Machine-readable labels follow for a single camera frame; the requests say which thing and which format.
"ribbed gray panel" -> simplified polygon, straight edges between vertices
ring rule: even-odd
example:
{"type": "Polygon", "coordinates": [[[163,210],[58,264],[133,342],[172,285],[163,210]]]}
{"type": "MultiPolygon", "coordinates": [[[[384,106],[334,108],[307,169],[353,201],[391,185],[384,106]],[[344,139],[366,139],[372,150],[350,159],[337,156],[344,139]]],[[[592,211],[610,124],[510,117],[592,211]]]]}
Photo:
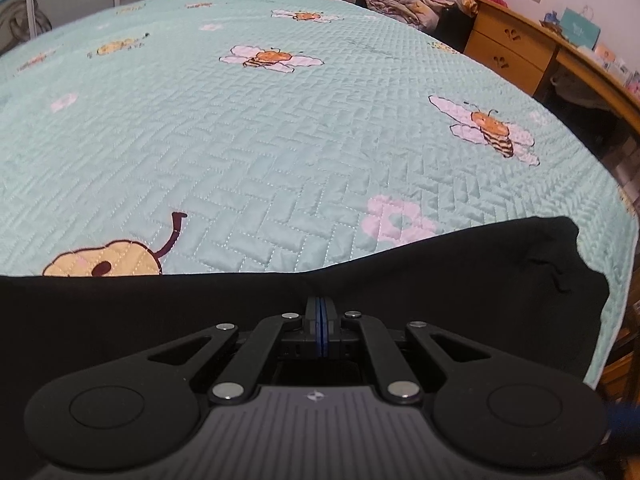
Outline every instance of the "ribbed gray panel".
{"type": "MultiPolygon", "coordinates": [[[[380,401],[368,386],[264,387],[243,406],[211,412],[197,435],[160,462],[105,475],[43,469],[34,480],[510,480],[438,440],[415,408],[380,401]]],[[[597,480],[586,468],[540,475],[597,480]]]]}

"desk top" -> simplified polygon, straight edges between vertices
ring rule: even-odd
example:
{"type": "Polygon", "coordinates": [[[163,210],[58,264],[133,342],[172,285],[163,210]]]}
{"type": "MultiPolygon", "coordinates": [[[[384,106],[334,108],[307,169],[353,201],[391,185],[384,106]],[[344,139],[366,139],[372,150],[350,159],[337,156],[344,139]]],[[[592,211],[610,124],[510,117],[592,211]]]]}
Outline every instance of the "desk top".
{"type": "MultiPolygon", "coordinates": [[[[606,72],[606,70],[604,70],[601,66],[597,65],[597,63],[593,62],[589,57],[585,56],[583,53],[581,53],[579,50],[577,50],[571,43],[569,43],[567,40],[565,40],[565,38],[562,38],[561,36],[558,36],[557,34],[554,34],[548,28],[542,27],[540,25],[540,23],[536,23],[533,20],[530,20],[529,18],[526,18],[525,16],[523,16],[521,14],[518,14],[517,12],[514,12],[511,9],[508,9],[507,7],[503,7],[503,6],[501,6],[499,4],[496,4],[495,2],[492,2],[492,1],[489,1],[489,0],[477,0],[477,1],[482,5],[486,5],[486,6],[489,6],[489,7],[493,7],[494,9],[500,10],[500,12],[508,14],[509,16],[514,18],[515,20],[519,20],[520,22],[523,22],[526,25],[529,25],[529,27],[535,28],[538,32],[540,32],[540,34],[544,34],[546,37],[551,38],[553,41],[556,42],[556,44],[558,45],[558,47],[561,50],[564,50],[564,52],[568,56],[570,56],[571,58],[574,58],[578,62],[586,64],[587,67],[592,72],[595,72],[597,76],[599,76],[601,79],[603,79],[604,82],[606,82],[607,85],[613,87],[613,89],[616,91],[616,93],[619,94],[622,98],[624,98],[624,100],[626,101],[626,104],[627,105],[631,105],[633,108],[635,108],[635,110],[638,112],[638,114],[640,114],[640,102],[638,101],[638,99],[629,90],[627,90],[624,86],[622,86],[611,74],[606,72]]],[[[565,63],[563,62],[563,59],[562,59],[563,56],[559,56],[559,58],[560,59],[558,59],[558,62],[560,64],[562,64],[562,65],[565,65],[565,63]]],[[[575,71],[572,69],[571,66],[567,66],[567,68],[575,73],[575,71]]],[[[596,92],[598,92],[598,94],[600,94],[607,101],[607,103],[609,103],[609,105],[611,105],[611,107],[614,110],[620,112],[620,110],[618,109],[619,107],[616,106],[615,103],[610,102],[610,99],[607,96],[602,95],[602,93],[600,91],[598,91],[598,88],[594,88],[594,85],[590,84],[589,81],[585,81],[585,83],[587,83],[596,92]]],[[[629,121],[629,118],[626,117],[626,114],[621,113],[621,115],[627,121],[629,121]]]]}

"wooden desk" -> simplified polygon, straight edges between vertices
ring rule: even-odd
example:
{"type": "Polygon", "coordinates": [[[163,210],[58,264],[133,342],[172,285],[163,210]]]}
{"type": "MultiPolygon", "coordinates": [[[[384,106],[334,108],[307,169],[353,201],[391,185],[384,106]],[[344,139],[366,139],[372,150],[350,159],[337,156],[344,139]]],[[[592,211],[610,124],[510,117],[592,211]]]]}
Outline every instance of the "wooden desk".
{"type": "Polygon", "coordinates": [[[548,87],[560,64],[590,86],[640,135],[640,102],[609,73],[538,23],[489,0],[478,0],[478,4],[467,56],[535,97],[548,87]]]}

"quilted bedspread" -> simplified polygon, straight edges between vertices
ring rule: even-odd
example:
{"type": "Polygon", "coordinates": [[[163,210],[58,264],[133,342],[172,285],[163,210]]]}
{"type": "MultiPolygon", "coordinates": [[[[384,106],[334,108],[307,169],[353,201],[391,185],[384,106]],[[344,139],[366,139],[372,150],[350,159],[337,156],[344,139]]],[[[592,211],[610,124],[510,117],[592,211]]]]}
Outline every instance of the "quilted bedspread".
{"type": "Polygon", "coordinates": [[[0,274],[296,272],[569,216],[620,326],[638,223],[555,117],[338,0],[147,0],[0,59],[0,274]]]}

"black garment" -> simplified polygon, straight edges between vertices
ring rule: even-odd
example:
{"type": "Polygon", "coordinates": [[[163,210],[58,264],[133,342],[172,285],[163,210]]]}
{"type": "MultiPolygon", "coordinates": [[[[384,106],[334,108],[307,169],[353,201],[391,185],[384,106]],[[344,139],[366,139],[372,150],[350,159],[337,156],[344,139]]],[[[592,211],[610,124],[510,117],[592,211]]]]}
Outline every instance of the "black garment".
{"type": "Polygon", "coordinates": [[[609,288],[580,259],[577,234],[567,218],[529,218],[311,272],[0,278],[0,467],[24,478],[40,465],[22,412],[47,381],[219,322],[250,330],[266,316],[303,313],[309,296],[388,328],[424,320],[582,378],[609,288]]]}

